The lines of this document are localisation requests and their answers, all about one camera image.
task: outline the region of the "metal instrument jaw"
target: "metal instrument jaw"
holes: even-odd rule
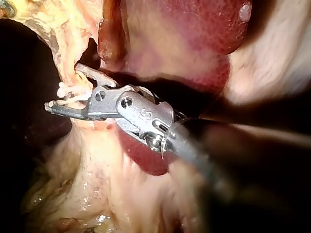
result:
[[[100,71],[82,64],[75,69],[97,81],[86,107],[78,110],[51,101],[45,103],[47,112],[80,120],[114,118],[123,131],[157,152],[161,152],[161,141],[168,129],[179,118],[185,118],[167,102],[157,104],[157,96],[144,87],[117,88],[118,84]]]

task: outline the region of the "metal pivot screw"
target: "metal pivot screw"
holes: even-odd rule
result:
[[[125,97],[121,100],[122,108],[128,108],[132,105],[133,100],[130,97]]]
[[[105,92],[104,91],[99,91],[96,93],[95,95],[95,99],[100,102],[100,101],[103,101],[105,98]]]

